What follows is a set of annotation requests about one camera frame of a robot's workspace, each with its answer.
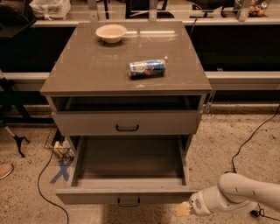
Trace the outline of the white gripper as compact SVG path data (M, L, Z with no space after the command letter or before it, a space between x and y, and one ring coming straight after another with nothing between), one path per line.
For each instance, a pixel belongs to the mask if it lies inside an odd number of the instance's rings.
M211 213L208 209L203 197L204 191L194 193L189 202L182 202L174 208L174 214L177 217L189 216L195 214L197 216L207 216Z

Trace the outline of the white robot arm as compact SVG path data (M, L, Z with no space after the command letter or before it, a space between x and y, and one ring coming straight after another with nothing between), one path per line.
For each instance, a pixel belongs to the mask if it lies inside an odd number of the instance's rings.
M280 185L256 181L228 172L220 176L218 184L194 193L188 201L177 205L177 217L213 213L250 212L259 204L280 211Z

